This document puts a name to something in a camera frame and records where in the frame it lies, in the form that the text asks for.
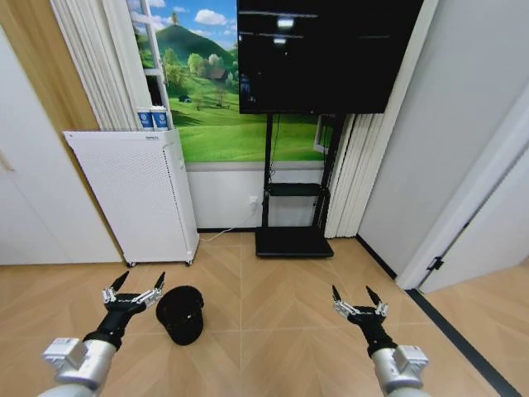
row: white wall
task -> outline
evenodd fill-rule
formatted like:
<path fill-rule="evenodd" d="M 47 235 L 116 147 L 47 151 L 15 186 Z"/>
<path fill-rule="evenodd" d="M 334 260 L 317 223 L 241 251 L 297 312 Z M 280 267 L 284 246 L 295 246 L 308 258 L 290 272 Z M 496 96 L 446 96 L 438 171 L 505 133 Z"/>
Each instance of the white wall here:
<path fill-rule="evenodd" d="M 192 171 L 189 186 L 197 227 L 256 227 L 261 224 L 263 170 Z M 321 170 L 278 170 L 274 182 L 320 182 Z M 248 196 L 258 196 L 254 215 Z M 270 226 L 306 226 L 312 221 L 313 198 L 271 198 Z"/>
<path fill-rule="evenodd" d="M 440 2 L 359 234 L 400 274 L 529 79 L 529 2 Z"/>
<path fill-rule="evenodd" d="M 0 146 L 14 168 L 12 181 L 59 242 L 64 261 L 121 261 L 1 29 L 0 59 Z"/>

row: white air purifier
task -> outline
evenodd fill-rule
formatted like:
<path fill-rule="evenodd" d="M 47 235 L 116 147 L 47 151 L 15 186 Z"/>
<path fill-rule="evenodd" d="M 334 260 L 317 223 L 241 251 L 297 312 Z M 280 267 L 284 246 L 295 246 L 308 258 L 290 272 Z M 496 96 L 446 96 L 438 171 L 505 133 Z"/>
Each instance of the white air purifier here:
<path fill-rule="evenodd" d="M 127 264 L 185 261 L 191 265 L 198 233 L 178 131 L 64 132 L 64 136 Z"/>

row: white cloud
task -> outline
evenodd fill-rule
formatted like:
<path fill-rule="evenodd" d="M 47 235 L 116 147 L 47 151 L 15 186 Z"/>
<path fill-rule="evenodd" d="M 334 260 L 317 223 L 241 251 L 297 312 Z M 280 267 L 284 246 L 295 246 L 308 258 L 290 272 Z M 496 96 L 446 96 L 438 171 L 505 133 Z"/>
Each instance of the white cloud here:
<path fill-rule="evenodd" d="M 189 12 L 188 8 L 183 8 L 183 7 L 179 7 L 179 6 L 173 7 L 173 10 L 176 11 L 176 12 Z"/>
<path fill-rule="evenodd" d="M 162 8 L 165 7 L 165 0 L 149 0 L 149 5 L 151 7 Z"/>
<path fill-rule="evenodd" d="M 195 22 L 203 23 L 204 25 L 226 25 L 228 23 L 226 17 L 222 14 L 205 8 L 197 12 Z"/>
<path fill-rule="evenodd" d="M 150 24 L 155 29 L 155 31 L 164 29 L 165 27 L 173 23 L 173 21 L 171 20 L 171 17 L 161 17 L 160 15 L 151 15 L 150 17 L 148 17 L 146 15 L 139 14 L 136 11 L 131 12 L 131 17 L 141 22 L 143 21 L 150 22 Z"/>
<path fill-rule="evenodd" d="M 143 23 L 134 22 L 134 27 L 136 28 L 137 32 L 140 35 L 146 35 L 147 34 L 147 30 L 146 30 L 145 25 Z"/>
<path fill-rule="evenodd" d="M 211 36 L 212 35 L 210 31 L 201 31 L 200 29 L 190 29 L 189 31 L 199 36 Z"/>
<path fill-rule="evenodd" d="M 126 5 L 130 10 L 141 10 L 140 0 L 126 0 Z"/>

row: tv stand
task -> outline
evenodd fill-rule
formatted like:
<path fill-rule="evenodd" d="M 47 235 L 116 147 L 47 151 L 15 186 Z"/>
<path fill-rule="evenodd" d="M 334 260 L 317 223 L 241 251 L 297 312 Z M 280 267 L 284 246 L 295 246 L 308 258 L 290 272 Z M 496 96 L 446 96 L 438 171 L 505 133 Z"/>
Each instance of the tv stand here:
<path fill-rule="evenodd" d="M 327 150 L 320 184 L 276 184 L 270 181 L 270 155 L 272 151 L 273 113 L 266 115 L 266 147 L 264 155 L 264 193 L 262 226 L 255 230 L 255 254 L 262 257 L 324 258 L 333 256 L 323 233 L 331 193 L 329 180 L 340 143 L 345 115 L 336 115 L 331 143 Z M 270 227 L 269 200 L 271 196 L 317 197 L 312 225 L 307 227 Z"/>

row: television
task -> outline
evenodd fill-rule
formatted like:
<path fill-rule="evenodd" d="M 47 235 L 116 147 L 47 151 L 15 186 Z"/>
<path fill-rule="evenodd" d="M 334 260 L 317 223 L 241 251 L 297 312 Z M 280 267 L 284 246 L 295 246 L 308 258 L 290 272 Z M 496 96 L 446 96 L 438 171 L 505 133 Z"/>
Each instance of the television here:
<path fill-rule="evenodd" d="M 240 112 L 384 112 L 421 5 L 239 0 Z"/>

